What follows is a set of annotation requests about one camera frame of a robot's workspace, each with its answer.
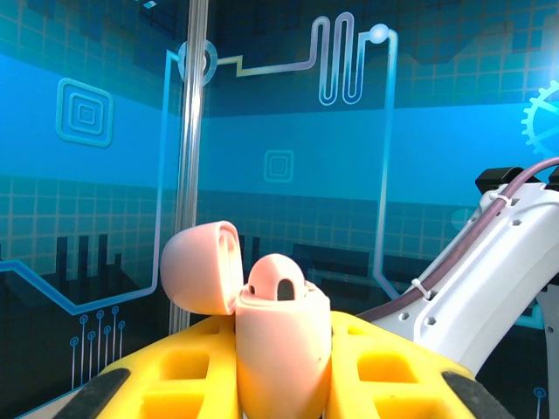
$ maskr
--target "cable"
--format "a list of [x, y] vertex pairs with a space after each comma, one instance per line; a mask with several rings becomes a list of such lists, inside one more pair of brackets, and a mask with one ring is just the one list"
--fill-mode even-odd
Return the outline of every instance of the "cable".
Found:
[[[559, 165], [559, 157], [553, 157], [551, 159], [540, 161], [534, 166], [523, 170], [507, 185], [507, 187], [501, 192], [500, 196], [511, 199], [516, 191], [533, 176], [537, 175], [546, 168], [551, 168], [557, 165]], [[443, 259], [443, 261], [421, 282], [421, 285], [425, 290], [429, 291], [445, 277], [445, 275], [460, 261], [466, 252], [470, 250], [473, 243], [484, 232], [494, 218], [499, 215], [505, 205], [507, 205], [507, 203], [503, 199], [495, 199], [493, 201], [489, 208], [487, 208], [480, 217], [478, 222], [472, 226], [464, 237], [462, 237], [459, 243], [448, 253], [446, 258]], [[369, 322], [381, 319], [382, 317], [386, 317], [390, 314], [403, 310], [406, 306], [418, 299], [421, 299], [422, 297], [423, 293], [421, 293], [417, 287], [414, 287], [397, 299], [393, 299], [381, 306], [371, 308], [370, 310], [357, 315], [357, 317]]]

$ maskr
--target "square spiral icon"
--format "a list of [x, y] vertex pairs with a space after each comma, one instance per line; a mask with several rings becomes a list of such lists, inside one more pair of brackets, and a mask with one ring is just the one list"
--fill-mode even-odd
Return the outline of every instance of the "square spiral icon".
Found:
[[268, 150], [264, 158], [264, 179], [266, 182], [293, 180], [293, 151]]
[[113, 140], [113, 111], [109, 92], [73, 79], [60, 80], [56, 132], [62, 140], [108, 147]]

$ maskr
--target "gear graphic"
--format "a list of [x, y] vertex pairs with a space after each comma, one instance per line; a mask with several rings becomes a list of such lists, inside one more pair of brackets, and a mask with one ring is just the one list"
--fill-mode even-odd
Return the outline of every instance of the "gear graphic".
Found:
[[521, 120], [521, 123], [526, 126], [526, 129], [522, 131], [522, 134], [528, 136], [526, 144], [534, 146], [534, 154], [541, 154], [544, 158], [555, 157], [558, 153], [544, 146], [542, 142], [553, 135], [559, 134], [559, 125], [557, 125], [557, 127], [550, 128], [541, 134], [536, 134], [534, 130], [534, 116], [535, 112], [539, 108], [559, 115], [559, 108], [549, 102], [546, 102], [546, 99], [548, 99], [553, 93], [559, 92], [559, 83], [555, 80], [551, 80], [549, 88], [541, 88], [538, 92], [540, 95], [537, 98], [530, 98], [532, 106], [524, 109], [524, 113], [527, 117], [525, 120]]

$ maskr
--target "black rubber edge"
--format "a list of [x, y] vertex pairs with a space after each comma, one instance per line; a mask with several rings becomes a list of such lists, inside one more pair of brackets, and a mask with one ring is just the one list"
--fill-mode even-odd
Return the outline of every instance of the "black rubber edge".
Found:
[[479, 382], [452, 372], [443, 378], [476, 419], [514, 419]]
[[130, 374], [130, 370], [118, 368], [97, 375], [54, 416], [54, 419], [95, 419]]

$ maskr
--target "glass panel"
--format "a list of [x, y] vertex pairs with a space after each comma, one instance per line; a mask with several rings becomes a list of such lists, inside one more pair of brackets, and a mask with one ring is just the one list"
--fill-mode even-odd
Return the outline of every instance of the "glass panel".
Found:
[[[293, 257], [334, 310], [395, 298], [464, 227], [483, 170], [559, 150], [532, 130], [531, 98], [556, 90], [544, 3], [210, 2], [197, 222], [238, 227], [246, 274]], [[538, 133], [556, 124], [541, 112]], [[533, 415], [543, 331], [515, 326], [480, 377]]]
[[168, 332], [188, 9], [0, 2], [1, 417]]

